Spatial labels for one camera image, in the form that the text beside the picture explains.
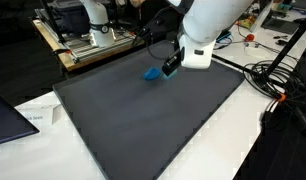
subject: floor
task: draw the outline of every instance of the floor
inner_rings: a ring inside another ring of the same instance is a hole
[[[306,52],[300,60],[306,80]],[[306,136],[299,119],[278,106],[234,180],[306,180]]]
[[[65,78],[38,38],[0,47],[0,94],[13,106],[52,91]]]

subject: cable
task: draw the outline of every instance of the cable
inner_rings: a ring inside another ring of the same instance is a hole
[[[228,43],[217,43],[217,44],[224,44],[224,45],[222,45],[222,46],[220,46],[220,47],[218,47],[218,48],[215,48],[215,49],[213,49],[213,50],[220,50],[220,49],[224,49],[224,48],[226,48],[226,47],[228,47],[229,45],[231,45],[232,44],[232,39],[231,38],[226,38],[226,39],[228,39],[229,40],[229,42]]]
[[[157,56],[155,56],[152,52],[151,52],[151,49],[150,49],[150,46],[149,46],[149,44],[148,44],[148,42],[146,42],[146,48],[147,48],[147,51],[149,52],[149,54],[153,57],[153,58],[155,58],[155,59],[158,59],[158,60],[162,60],[162,61],[165,61],[165,60],[167,60],[168,59],[168,57],[157,57]]]
[[[245,38],[245,36],[244,36],[244,35],[241,33],[241,31],[240,31],[240,25],[237,25],[237,31],[239,32],[240,36],[242,36],[242,37]]]
[[[139,30],[137,33],[136,33],[136,36],[132,42],[132,47],[135,47],[137,46],[144,37],[148,36],[149,34],[147,34],[146,36],[142,37],[141,38],[141,35],[144,33],[143,29]]]
[[[271,104],[271,106],[269,106],[269,108],[267,109],[268,112],[272,112],[272,108],[274,107],[274,105],[278,103],[277,100],[273,100],[273,103]]]
[[[237,29],[238,29],[239,35],[242,36],[242,37],[244,37],[244,38],[246,38],[246,36],[244,36],[244,35],[240,32],[240,26],[239,26],[239,25],[237,25]],[[266,49],[268,49],[268,50],[270,50],[270,51],[272,51],[272,52],[275,52],[275,53],[280,53],[280,52],[281,52],[281,51],[279,51],[279,50],[277,50],[277,49],[274,49],[274,48],[265,46],[265,45],[263,45],[263,44],[261,44],[261,43],[259,43],[259,42],[257,42],[257,41],[252,41],[252,42],[257,43],[258,45],[260,45],[260,46],[262,46],[262,47],[264,47],[264,48],[266,48]],[[286,56],[289,57],[289,58],[294,59],[296,62],[299,61],[299,59],[297,59],[297,58],[295,58],[295,57],[293,57],[293,56],[290,56],[290,55],[286,55]]]
[[[245,43],[245,41],[235,41],[231,42],[230,44],[237,44],[237,43]]]
[[[278,79],[282,84],[282,91],[278,90],[273,81],[266,74],[267,68],[271,65],[272,60],[261,61],[256,64],[247,64],[245,67],[251,66],[254,73],[246,73],[243,71],[247,82],[265,96],[275,99],[280,104],[306,106],[306,82],[303,77],[294,71],[294,68],[281,63],[271,74],[272,78]]]
[[[169,10],[172,10],[173,8],[171,8],[170,6],[168,6],[168,7],[165,7],[165,8],[162,8],[160,11],[158,11],[156,14],[155,14],[155,16],[152,18],[152,20],[153,19],[155,19],[155,18],[157,18],[157,17],[159,17],[162,13],[164,13],[165,11],[169,11]]]

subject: electronic device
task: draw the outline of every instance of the electronic device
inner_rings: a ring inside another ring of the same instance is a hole
[[[264,9],[264,6],[267,7],[270,4],[271,3],[267,0],[260,0],[260,9]],[[273,13],[274,12],[270,9],[270,12],[266,16],[266,19],[262,22],[261,27],[263,27],[264,29],[270,29],[285,34],[295,33],[299,26],[297,23],[272,18]]]
[[[306,9],[306,0],[293,0],[291,6],[300,9]]]
[[[0,96],[0,144],[39,133],[39,130]]]
[[[226,39],[226,38],[230,37],[231,34],[232,34],[232,33],[231,33],[230,31],[228,31],[228,30],[223,30],[222,33],[219,35],[219,37],[216,38],[216,42],[217,42],[217,43],[221,42],[223,39]]]
[[[284,21],[281,19],[270,18],[262,25],[262,27],[264,29],[270,29],[273,31],[292,35],[298,29],[299,24],[295,22]]]

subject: laptop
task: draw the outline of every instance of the laptop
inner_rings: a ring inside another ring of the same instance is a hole
[[[299,28],[298,23],[272,18],[272,14],[273,11],[271,10],[262,24],[262,28],[290,35],[294,34]]]
[[[306,9],[306,0],[293,0],[291,5],[295,8]]]
[[[35,126],[0,96],[0,144],[38,132]]]

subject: wire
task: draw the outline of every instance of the wire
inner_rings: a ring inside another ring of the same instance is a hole
[[[289,120],[292,118],[292,116],[293,116],[293,113],[294,113],[294,111],[295,111],[295,108],[294,107],[289,107],[289,106],[286,106],[286,108],[282,108],[282,110],[285,112],[285,113],[287,113],[287,114],[289,114],[289,117],[288,117],[288,120],[287,121],[284,121],[284,122],[289,122]],[[266,123],[266,126],[265,126],[265,128],[266,129],[276,129],[276,131],[282,131],[284,128],[285,128],[285,126],[286,126],[286,123],[284,123],[284,126],[281,126],[280,128],[278,128],[280,125],[281,125],[281,123],[282,123],[283,121],[281,120],[281,119],[279,119],[275,124],[273,124],[272,125],[272,122],[265,122]]]
[[[232,44],[232,39],[231,38],[226,38],[227,40],[229,40],[229,42],[228,43],[217,43],[217,44],[223,44],[222,46],[220,46],[220,47],[218,47],[218,48],[215,48],[215,49],[213,49],[213,50],[220,50],[220,49],[224,49],[224,48],[226,48],[226,47],[228,47],[229,45],[231,45]]]
[[[239,35],[245,38],[246,36],[244,36],[244,35],[241,33],[241,31],[240,31],[240,26],[239,26],[239,25],[237,25],[237,29],[238,29]],[[266,48],[266,49],[268,49],[268,50],[270,50],[270,51],[272,51],[272,52],[275,52],[275,53],[280,53],[280,52],[281,52],[281,51],[279,51],[279,50],[277,50],[277,49],[274,49],[274,48],[265,46],[265,45],[261,44],[260,42],[257,42],[257,41],[252,41],[252,42],[257,43],[258,45],[260,45],[260,46],[262,46],[262,47],[264,47],[264,48]],[[286,55],[286,56],[289,57],[289,58],[294,59],[296,62],[299,61],[299,59],[297,59],[297,58],[295,58],[295,57],[293,57],[293,56],[290,56],[290,55]]]
[[[231,42],[231,44],[237,44],[237,43],[245,43],[245,41],[235,41],[235,42]]]
[[[158,11],[155,16],[152,18],[152,19],[155,19],[157,17],[159,17],[162,13],[166,12],[166,11],[169,11],[169,10],[172,10],[173,8],[168,6],[168,7],[165,7],[165,8],[162,8],[160,11]]]
[[[149,52],[149,54],[153,57],[153,58],[155,58],[155,59],[158,59],[158,60],[163,60],[163,61],[165,61],[165,60],[167,60],[168,59],[168,57],[157,57],[157,56],[155,56],[153,53],[152,53],[152,51],[151,51],[151,49],[150,49],[150,46],[149,46],[149,44],[148,44],[148,42],[146,42],[146,48],[147,48],[147,51]]]
[[[239,32],[240,36],[242,36],[242,37],[245,38],[245,36],[244,36],[244,35],[241,33],[241,31],[240,31],[240,25],[237,25],[237,31]]]
[[[133,42],[132,42],[132,47],[135,47],[135,46],[139,45],[140,42],[141,42],[144,38],[146,38],[147,36],[150,35],[150,34],[146,34],[145,36],[141,37],[144,33],[145,33],[145,32],[144,32],[143,29],[140,29],[140,30],[137,31],[136,36],[135,36],[135,38],[134,38],[134,40],[133,40]]]
[[[281,62],[271,74],[273,79],[281,83],[279,90],[273,83],[272,79],[266,74],[266,70],[273,60],[265,60],[256,64],[247,64],[254,73],[243,71],[246,81],[263,95],[273,98],[276,102],[269,107],[272,110],[276,103],[285,104],[286,106],[306,106],[306,81],[294,70],[293,67]]]

